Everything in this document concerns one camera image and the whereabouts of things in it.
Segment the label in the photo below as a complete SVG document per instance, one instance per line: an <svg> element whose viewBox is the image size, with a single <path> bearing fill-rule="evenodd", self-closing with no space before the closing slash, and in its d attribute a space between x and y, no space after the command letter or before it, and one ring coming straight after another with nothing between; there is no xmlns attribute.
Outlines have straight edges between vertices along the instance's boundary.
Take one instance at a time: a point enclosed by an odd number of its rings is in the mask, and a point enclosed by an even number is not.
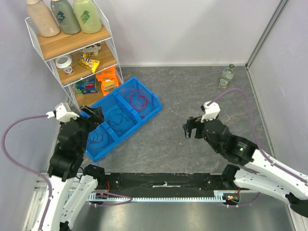
<svg viewBox="0 0 308 231"><path fill-rule="evenodd" d="M89 18L90 18L89 11L84 11L84 13L80 17L80 20L82 21L83 24L85 24Z"/></svg>
<svg viewBox="0 0 308 231"><path fill-rule="evenodd" d="M68 66L66 68L63 68L63 71L67 74L70 74L73 72L73 67L72 66Z"/></svg>
<svg viewBox="0 0 308 231"><path fill-rule="evenodd" d="M56 16L56 18L57 18L57 20L58 20L58 22L60 24L65 19L64 13L59 11L57 16Z"/></svg>
<svg viewBox="0 0 308 231"><path fill-rule="evenodd" d="M220 84L221 87L225 87L226 88L228 86L229 82L227 80L221 78L219 80L219 84Z"/></svg>
<svg viewBox="0 0 308 231"><path fill-rule="evenodd" d="M85 88L94 88L94 84L88 83L88 84L85 85Z"/></svg>

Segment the orange package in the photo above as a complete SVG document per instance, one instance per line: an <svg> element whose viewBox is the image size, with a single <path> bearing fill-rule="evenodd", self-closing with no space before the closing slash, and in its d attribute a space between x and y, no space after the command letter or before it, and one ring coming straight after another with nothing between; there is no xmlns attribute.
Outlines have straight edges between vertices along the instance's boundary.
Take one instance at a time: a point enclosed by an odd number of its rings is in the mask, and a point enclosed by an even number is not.
<svg viewBox="0 0 308 231"><path fill-rule="evenodd" d="M105 69L105 70L97 73L96 78L100 81L101 78L115 76L116 75L115 71L116 71L116 67L112 66L108 69Z"/></svg>
<svg viewBox="0 0 308 231"><path fill-rule="evenodd" d="M116 75L103 77L102 73L99 72L96 74L96 78L101 82L101 88L104 96L112 92L113 89L119 87L119 80Z"/></svg>

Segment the wooden shelf board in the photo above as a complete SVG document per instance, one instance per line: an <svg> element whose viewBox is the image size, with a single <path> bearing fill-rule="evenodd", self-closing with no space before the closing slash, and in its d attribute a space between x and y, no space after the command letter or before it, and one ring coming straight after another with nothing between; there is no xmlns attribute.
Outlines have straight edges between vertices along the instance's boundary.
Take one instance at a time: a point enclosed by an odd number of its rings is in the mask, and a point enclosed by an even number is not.
<svg viewBox="0 0 308 231"><path fill-rule="evenodd" d="M99 32L86 34L80 31L74 35L67 35L60 32L53 37L43 37L37 34L40 49L42 50L44 60L54 59L71 51L80 50L95 42L111 38L108 30L102 25Z"/></svg>
<svg viewBox="0 0 308 231"><path fill-rule="evenodd" d="M79 107L82 105L91 106L98 100L100 100L103 97L102 90L99 88L98 93L92 93L92 94L86 94L86 95L77 95L75 93L76 100L78 102Z"/></svg>
<svg viewBox="0 0 308 231"><path fill-rule="evenodd" d="M74 69L73 73L66 74L62 69L57 68L61 83L63 85L81 79L85 76L93 75L93 73L89 69L83 67L78 63L78 60L81 55L82 53L80 51L72 53L73 56L72 67ZM102 46L98 52L98 55L93 56L91 58L100 61L100 65L97 67L96 73L117 64L117 61L115 57L112 55L106 42L102 42Z"/></svg>

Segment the metal frame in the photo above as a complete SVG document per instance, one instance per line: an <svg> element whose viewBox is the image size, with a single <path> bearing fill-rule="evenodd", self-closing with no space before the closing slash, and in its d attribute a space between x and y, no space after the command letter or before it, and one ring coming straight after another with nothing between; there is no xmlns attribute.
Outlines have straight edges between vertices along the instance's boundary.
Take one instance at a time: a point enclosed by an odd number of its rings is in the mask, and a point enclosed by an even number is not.
<svg viewBox="0 0 308 231"><path fill-rule="evenodd" d="M127 198L115 198L115 197L108 197L107 199L96 199L95 198L95 194L96 193L90 193L91 191L94 190L94 188L96 187L92 187L92 184L94 181L92 181L93 177L90 176L83 176L82 173L77 173L77 177L74 179L70 179L70 182L66 185L65 187L65 191L67 192L66 197L65 197L65 205L62 206L62 213L60 213L61 215L61 220L64 221L65 219L67 219L69 217L66 216L66 218L64 218L63 216L66 214L66 211L77 211L77 207L75 203L72 203L74 201L74 199L71 200L71 203L69 203L69 199L71 197L74 196L74 192L80 190L80 189L85 189L85 188L91 188L91 190L88 190L87 192L85 192L86 190L83 190L84 193L77 192L77 194L75 194L76 198L79 197L83 197L83 200L79 200L78 203L79 205L84 205L85 201L91 201L91 202L104 202L104 201L108 201L108 202L123 202L126 201ZM57 184L54 183L53 185L55 185L56 187L54 187L54 190L59 191ZM37 180L37 183L35 185L35 189L34 189L34 193L32 196L32 200L30 203L30 207L22 228L22 231L28 231L31 228L33 228L33 226L35 225L35 223L37 223L37 220L39 219L39 212L42 208L42 206L44 206L44 201L43 199L47 196L46 195L47 192L47 184L46 182L39 177ZM211 197L187 197L187 198L133 198L133 202L202 202L202 203L223 203L225 202L225 200L223 199L223 196L226 194L230 194L230 193L236 193L237 191L233 191L233 190L215 190L213 191L213 196ZM241 193L255 193L255 191L252 190L243 190Z"/></svg>
<svg viewBox="0 0 308 231"><path fill-rule="evenodd" d="M110 49L111 53L113 54L113 56L115 57L115 59L117 61L117 63L115 65L118 65L118 67L119 67L119 72L120 73L117 72L116 76L118 77L120 82L123 83L124 80L123 80L122 70L121 70L121 66L120 66L120 63L119 63L118 55L116 53L116 48L115 48L116 46L115 46L115 42L114 42L114 39L113 39L113 36L112 36L112 32L111 32L109 21L106 18L106 16L103 14L103 12L101 11L99 6L97 5L97 3L95 1L93 1L93 2L94 2L95 6L97 8L97 12L98 12L100 21L103 23L105 28L108 30L108 32L110 34L110 37L105 38L103 40L99 40L99 41L91 43L91 44L88 44L87 46L93 45L93 44L98 43L98 42L106 41L106 43L108 45L108 48ZM92 75L95 75L97 72L93 73L93 74L90 74L90 75L87 75L87 76L84 76L84 77L82 77L82 78L80 78L78 80L72 81L70 83L62 84L61 80L60 80L60 77L59 77L59 73L58 73L56 65L55 65L55 61L54 61L56 59L56 57L52 58L52 59L49 59L49 60L44 60L43 53L42 53L42 50L40 48L38 37L37 37L37 33L39 33L39 31L38 31L38 29L36 28L36 26L34 25L34 23L32 22L32 20L29 17L25 19L25 22L26 22L26 25L27 25L27 28L28 28L28 31L29 31L29 35L30 35L30 38L31 38L32 46L37 51L37 53L40 55L40 57L43 59L43 61L45 62L46 66L51 71L51 73L54 75L54 77L57 79L57 81L59 82L59 84L61 85L63 90L66 92L66 94L67 94L68 98L70 99L70 101L73 102L75 107L79 110L79 105L78 105L78 102L77 102L77 100L75 98L75 94L74 94L74 90L73 90L73 88L74 88L73 85L75 83L77 83L78 81L81 81L81 80L86 79L86 78L88 78L88 77L90 77ZM65 54L70 54L70 53L78 51L80 49L82 49L82 48L78 48L76 50L73 50L73 51L65 53Z"/></svg>
<svg viewBox="0 0 308 231"><path fill-rule="evenodd" d="M262 48L265 40L267 39L267 37L269 36L271 30L273 29L275 23L277 22L277 19L279 18L279 16L281 15L282 11L284 10L285 6L287 5L289 0L281 0L278 3L278 6L276 7L272 17L269 20L269 23L267 24L267 26L265 27L265 30L263 31L258 43L256 44L254 50L252 51L247 63L246 63L246 68L247 70L250 68L251 64L253 63L253 61L255 60L256 56L258 55L260 49Z"/></svg>
<svg viewBox="0 0 308 231"><path fill-rule="evenodd" d="M251 75L250 75L250 71L249 71L249 69L247 69L246 71L247 71L247 75L248 75L248 79L249 79L249 82L250 82L252 92L253 92L255 100L256 100L257 108L258 108L258 111L259 111L259 114L260 114L260 117L261 117L261 121L262 121L262 124L263 124L265 135L266 135L266 138L267 138L268 143L269 143L270 152L271 152L272 156L274 158L276 158L276 153L275 153L275 150L273 148L273 144L272 144L272 141L271 141L271 138L270 138L270 132L269 132L269 129L268 129L268 125L267 125L267 122L265 120L265 116L264 116L264 113L263 113L263 110L262 110L262 106L259 102L257 92L255 90L255 87L254 87L254 84L253 84L253 81L252 81L252 78L251 78Z"/></svg>
<svg viewBox="0 0 308 231"><path fill-rule="evenodd" d="M296 231L307 231L308 230L308 218L305 218L296 212L294 212L290 206L289 211L291 214L291 219L293 221L294 227Z"/></svg>

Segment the clear glass jar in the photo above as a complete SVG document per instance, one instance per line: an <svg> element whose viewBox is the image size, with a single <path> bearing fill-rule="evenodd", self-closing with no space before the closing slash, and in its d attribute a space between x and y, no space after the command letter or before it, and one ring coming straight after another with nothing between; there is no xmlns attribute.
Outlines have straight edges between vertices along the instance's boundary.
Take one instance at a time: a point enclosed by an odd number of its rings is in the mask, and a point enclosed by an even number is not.
<svg viewBox="0 0 308 231"><path fill-rule="evenodd" d="M228 68L224 69L220 80L219 80L219 86L222 88L226 88L228 87L230 81L232 80L233 76L234 76L234 65L230 64Z"/></svg>

